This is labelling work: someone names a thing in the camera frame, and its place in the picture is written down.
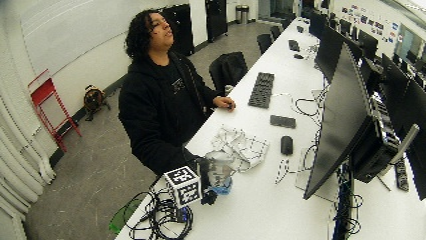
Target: person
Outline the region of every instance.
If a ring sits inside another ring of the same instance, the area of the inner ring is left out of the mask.
[[[196,156],[184,147],[212,114],[236,103],[212,90],[189,59],[171,51],[173,30],[157,10],[136,15],[125,51],[132,59],[119,97],[119,119],[132,154],[157,174],[175,170]]]

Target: computer tower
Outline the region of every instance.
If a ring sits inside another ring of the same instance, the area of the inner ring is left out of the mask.
[[[386,106],[376,97],[370,99],[374,118],[350,156],[354,178],[365,183],[388,167],[400,145]]]

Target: hand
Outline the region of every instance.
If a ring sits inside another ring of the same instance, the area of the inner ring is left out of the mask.
[[[235,108],[237,107],[235,100],[232,100],[232,98],[229,98],[229,97],[217,96],[213,99],[213,104],[219,108],[228,108],[228,112],[232,112],[235,110]]]

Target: black mouse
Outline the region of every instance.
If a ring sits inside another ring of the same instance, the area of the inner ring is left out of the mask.
[[[293,138],[291,136],[283,136],[281,138],[281,153],[285,155],[293,154]]]
[[[300,55],[300,54],[295,54],[295,58],[297,58],[297,59],[304,59],[304,56]]]

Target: cabinet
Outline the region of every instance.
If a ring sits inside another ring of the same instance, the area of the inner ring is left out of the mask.
[[[189,4],[171,6],[163,13],[173,29],[175,43],[172,50],[189,56],[195,53]]]
[[[228,32],[227,21],[227,0],[205,0],[208,40],[215,42],[215,38]]]

